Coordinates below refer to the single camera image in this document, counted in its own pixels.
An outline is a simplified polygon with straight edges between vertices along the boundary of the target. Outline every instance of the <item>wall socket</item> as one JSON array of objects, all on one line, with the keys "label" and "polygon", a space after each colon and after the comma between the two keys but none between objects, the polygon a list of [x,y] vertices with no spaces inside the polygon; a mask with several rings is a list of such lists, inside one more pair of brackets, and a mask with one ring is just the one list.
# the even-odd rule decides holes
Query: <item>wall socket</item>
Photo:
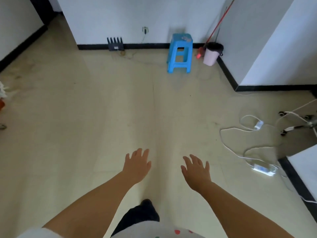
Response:
[{"label": "wall socket", "polygon": [[149,33],[149,28],[148,27],[142,27],[142,32],[144,34],[148,34]]}]

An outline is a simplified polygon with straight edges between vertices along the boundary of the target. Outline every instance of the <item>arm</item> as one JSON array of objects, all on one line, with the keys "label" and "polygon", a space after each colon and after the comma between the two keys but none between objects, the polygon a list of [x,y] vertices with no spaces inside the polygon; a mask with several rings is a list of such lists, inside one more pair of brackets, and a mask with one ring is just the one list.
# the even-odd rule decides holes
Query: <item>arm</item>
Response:
[{"label": "arm", "polygon": [[142,155],[141,148],[132,153],[131,159],[127,154],[119,174],[80,197],[43,228],[64,238],[102,238],[125,194],[149,172],[148,154],[146,149]]},{"label": "arm", "polygon": [[276,223],[247,206],[227,191],[213,183],[206,166],[196,156],[184,156],[186,166],[181,166],[184,178],[194,191],[208,202],[224,231],[230,238],[294,238]]}]

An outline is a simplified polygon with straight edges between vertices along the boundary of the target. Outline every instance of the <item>black shoe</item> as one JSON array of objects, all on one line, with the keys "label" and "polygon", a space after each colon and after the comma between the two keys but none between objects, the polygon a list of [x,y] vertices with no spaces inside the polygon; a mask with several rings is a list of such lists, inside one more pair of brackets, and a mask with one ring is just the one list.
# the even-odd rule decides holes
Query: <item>black shoe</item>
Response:
[{"label": "black shoe", "polygon": [[153,206],[152,201],[150,201],[149,199],[142,200],[140,205]]}]

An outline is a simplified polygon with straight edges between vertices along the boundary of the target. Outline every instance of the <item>hand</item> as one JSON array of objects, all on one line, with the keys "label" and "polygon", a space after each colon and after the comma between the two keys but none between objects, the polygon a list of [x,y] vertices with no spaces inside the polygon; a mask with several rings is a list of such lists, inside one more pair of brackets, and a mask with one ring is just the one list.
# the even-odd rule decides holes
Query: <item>hand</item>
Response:
[{"label": "hand", "polygon": [[126,154],[122,172],[133,185],[139,183],[148,174],[151,161],[147,161],[150,150],[146,149],[142,155],[142,149],[134,151],[131,155]]},{"label": "hand", "polygon": [[193,163],[188,157],[184,156],[183,159],[185,160],[187,168],[182,165],[182,173],[189,187],[200,193],[202,186],[204,186],[206,182],[211,182],[209,162],[206,161],[206,166],[204,168],[203,162],[198,157],[194,155],[189,156],[192,158]]}]

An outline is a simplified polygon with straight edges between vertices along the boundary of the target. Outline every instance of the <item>pink trash bin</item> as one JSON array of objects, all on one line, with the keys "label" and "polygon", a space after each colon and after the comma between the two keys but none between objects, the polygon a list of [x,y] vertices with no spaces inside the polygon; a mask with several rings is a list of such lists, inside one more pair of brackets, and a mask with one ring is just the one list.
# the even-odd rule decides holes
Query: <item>pink trash bin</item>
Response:
[{"label": "pink trash bin", "polygon": [[210,42],[207,44],[203,63],[212,66],[216,63],[218,56],[222,56],[224,50],[223,45],[217,42]]}]

